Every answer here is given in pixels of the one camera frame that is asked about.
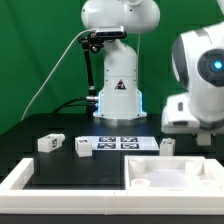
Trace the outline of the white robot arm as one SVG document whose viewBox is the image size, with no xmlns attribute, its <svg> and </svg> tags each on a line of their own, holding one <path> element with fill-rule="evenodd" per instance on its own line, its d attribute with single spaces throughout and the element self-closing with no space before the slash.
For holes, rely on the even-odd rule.
<svg viewBox="0 0 224 224">
<path fill-rule="evenodd" d="M 90 49 L 105 50 L 104 86 L 94 119 L 113 126 L 144 119 L 137 54 L 121 40 L 154 30 L 158 5 L 153 0 L 87 0 L 81 19 L 91 31 Z M 209 145 L 213 135 L 224 134 L 224 21 L 180 34 L 172 46 L 172 68 L 187 91 L 167 98 L 161 129 L 195 134 L 200 145 Z"/>
</svg>

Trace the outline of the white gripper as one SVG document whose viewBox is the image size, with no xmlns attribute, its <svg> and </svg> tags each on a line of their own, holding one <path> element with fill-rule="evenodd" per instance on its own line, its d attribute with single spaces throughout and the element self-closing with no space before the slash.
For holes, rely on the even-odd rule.
<svg viewBox="0 0 224 224">
<path fill-rule="evenodd" d="M 222 123 L 200 121 L 190 112 L 188 103 L 188 93 L 167 98 L 162 112 L 162 132 L 166 134 L 190 134 L 196 138 L 199 146 L 210 146 L 213 136 L 224 134 L 224 121 Z"/>
</svg>

